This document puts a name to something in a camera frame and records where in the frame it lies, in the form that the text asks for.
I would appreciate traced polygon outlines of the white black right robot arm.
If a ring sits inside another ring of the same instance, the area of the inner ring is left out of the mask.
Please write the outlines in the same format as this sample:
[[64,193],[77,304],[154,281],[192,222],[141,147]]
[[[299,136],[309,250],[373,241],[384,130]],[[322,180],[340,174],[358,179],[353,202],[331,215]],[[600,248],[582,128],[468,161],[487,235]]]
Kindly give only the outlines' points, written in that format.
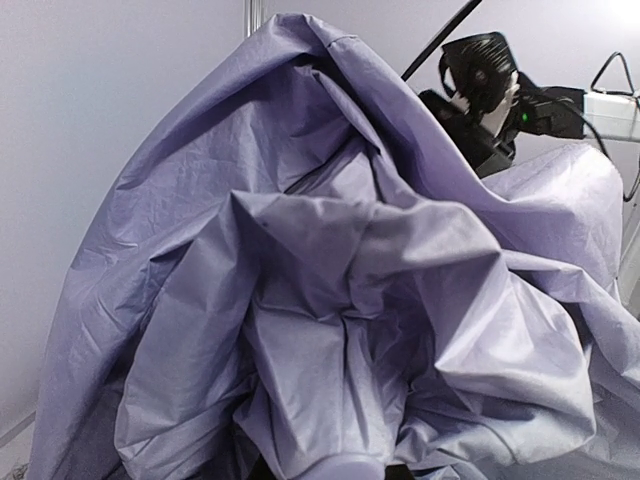
[[639,141],[639,95],[569,87],[537,87],[514,73],[504,87],[419,98],[480,178],[509,168],[521,133],[568,140]]

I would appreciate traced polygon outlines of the lavender folding umbrella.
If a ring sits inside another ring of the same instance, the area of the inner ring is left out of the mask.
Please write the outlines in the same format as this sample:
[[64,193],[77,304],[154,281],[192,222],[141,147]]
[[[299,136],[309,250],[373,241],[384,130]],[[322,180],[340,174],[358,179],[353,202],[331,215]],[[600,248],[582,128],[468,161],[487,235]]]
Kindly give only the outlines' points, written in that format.
[[635,479],[622,182],[478,178],[358,37],[279,14],[154,129],[72,262],[32,479]]

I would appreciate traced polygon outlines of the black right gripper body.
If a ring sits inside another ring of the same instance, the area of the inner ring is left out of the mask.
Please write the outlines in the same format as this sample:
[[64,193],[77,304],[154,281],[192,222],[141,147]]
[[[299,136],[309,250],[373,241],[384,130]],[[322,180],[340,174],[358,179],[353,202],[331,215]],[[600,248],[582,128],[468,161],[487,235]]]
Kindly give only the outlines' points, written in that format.
[[437,119],[479,178],[508,169],[515,158],[513,143],[495,138],[474,123],[451,101],[434,90],[424,90],[420,100]]

